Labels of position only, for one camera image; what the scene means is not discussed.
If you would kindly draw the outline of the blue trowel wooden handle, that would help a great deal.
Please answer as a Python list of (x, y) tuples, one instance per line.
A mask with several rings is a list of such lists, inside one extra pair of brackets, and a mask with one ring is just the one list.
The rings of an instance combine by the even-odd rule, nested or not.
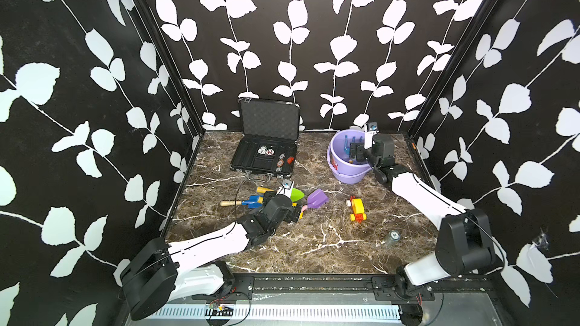
[(250, 196), (248, 200), (236, 200), (236, 201), (222, 201), (220, 202), (221, 207), (246, 205), (249, 209), (258, 208), (263, 204), (263, 196)]

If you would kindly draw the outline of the green toy trowel yellow handle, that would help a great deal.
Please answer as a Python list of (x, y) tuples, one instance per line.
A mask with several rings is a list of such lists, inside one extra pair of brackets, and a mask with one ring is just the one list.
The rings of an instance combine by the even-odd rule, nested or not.
[[(268, 189), (265, 187), (258, 187), (256, 192), (261, 196), (261, 200), (258, 202), (261, 204), (267, 203), (272, 197), (277, 194), (276, 190)], [(298, 189), (293, 189), (290, 195), (290, 199), (292, 202), (298, 202), (305, 197), (304, 193)]]

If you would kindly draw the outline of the blue toy rake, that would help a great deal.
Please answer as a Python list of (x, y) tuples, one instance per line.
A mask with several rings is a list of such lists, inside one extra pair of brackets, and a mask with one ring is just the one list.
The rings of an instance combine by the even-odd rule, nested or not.
[(347, 135), (344, 136), (344, 153), (347, 158), (350, 158), (350, 140)]

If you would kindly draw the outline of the purple plastic bucket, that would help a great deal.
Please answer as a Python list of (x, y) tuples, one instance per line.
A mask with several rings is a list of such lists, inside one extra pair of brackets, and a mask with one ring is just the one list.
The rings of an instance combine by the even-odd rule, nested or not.
[(343, 130), (337, 132), (329, 142), (327, 148), (327, 163), (333, 176), (344, 184), (359, 183), (372, 169), (366, 164), (357, 164), (350, 161), (344, 153), (344, 136), (349, 137), (350, 142), (360, 140), (364, 136), (361, 130)]

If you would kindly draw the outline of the purple toy shovel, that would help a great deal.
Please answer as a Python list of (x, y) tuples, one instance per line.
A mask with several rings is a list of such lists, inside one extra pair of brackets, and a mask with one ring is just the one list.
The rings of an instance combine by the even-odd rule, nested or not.
[(321, 208), (329, 201), (329, 196), (323, 192), (321, 189), (314, 190), (309, 196), (307, 197), (307, 202), (305, 205), (301, 207), (301, 214), (300, 219), (303, 218), (303, 214), (308, 209), (317, 209)]

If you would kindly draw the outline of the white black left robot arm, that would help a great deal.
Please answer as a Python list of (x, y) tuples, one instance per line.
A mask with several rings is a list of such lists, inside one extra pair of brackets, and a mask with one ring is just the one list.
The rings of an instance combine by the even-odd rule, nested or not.
[(217, 231), (187, 241), (149, 241), (120, 273), (131, 320), (142, 320), (178, 298), (229, 294), (235, 278), (221, 258), (265, 243), (281, 223), (296, 223), (300, 214), (288, 196), (271, 194), (263, 205)]

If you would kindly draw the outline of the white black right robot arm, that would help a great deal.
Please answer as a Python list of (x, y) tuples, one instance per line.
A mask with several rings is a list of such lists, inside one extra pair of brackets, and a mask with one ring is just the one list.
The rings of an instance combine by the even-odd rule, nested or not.
[(396, 163), (390, 135), (366, 132), (362, 142), (349, 144), (348, 155), (368, 163), (381, 185), (413, 205), (439, 231), (433, 252), (397, 270), (394, 289), (398, 297), (418, 299), (431, 282), (494, 264), (495, 241), (487, 214), (451, 201)]

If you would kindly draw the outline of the yellow red toy truck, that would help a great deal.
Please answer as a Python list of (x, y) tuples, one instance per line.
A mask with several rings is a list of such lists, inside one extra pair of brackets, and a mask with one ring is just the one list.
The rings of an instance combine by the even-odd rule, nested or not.
[(350, 214), (350, 220), (352, 222), (362, 223), (367, 219), (366, 211), (362, 199), (351, 196), (347, 200), (347, 207), (352, 210)]

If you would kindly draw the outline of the black open tool case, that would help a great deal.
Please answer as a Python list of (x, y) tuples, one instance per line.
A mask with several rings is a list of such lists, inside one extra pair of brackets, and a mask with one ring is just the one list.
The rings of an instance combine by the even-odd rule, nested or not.
[(230, 169), (289, 178), (298, 154), (300, 106), (293, 102), (240, 98), (243, 137)]

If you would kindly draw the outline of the small clear tape roll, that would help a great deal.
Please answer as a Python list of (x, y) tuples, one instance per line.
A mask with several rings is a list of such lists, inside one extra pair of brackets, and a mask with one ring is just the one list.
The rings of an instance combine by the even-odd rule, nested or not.
[(388, 233), (388, 236), (385, 239), (385, 244), (393, 245), (397, 244), (398, 241), (400, 241), (400, 234), (397, 231), (393, 230)]

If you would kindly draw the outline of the white vented strip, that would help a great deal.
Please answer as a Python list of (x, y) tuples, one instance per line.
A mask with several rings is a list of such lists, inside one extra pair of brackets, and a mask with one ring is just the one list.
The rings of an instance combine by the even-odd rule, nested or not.
[(177, 320), (274, 320), (274, 321), (351, 321), (401, 323), (401, 312), (394, 305), (282, 305), (240, 304), (210, 309), (202, 304), (163, 306), (147, 317)]

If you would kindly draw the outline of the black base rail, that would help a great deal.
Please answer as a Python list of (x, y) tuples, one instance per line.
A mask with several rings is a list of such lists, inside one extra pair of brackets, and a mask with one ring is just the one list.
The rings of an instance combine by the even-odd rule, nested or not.
[(487, 293), (494, 291), (483, 276), (442, 279), (422, 286), (405, 285), (395, 275), (235, 273), (234, 298), (258, 294), (321, 293), (367, 294), (392, 304), (418, 304), (435, 300), (436, 294)]

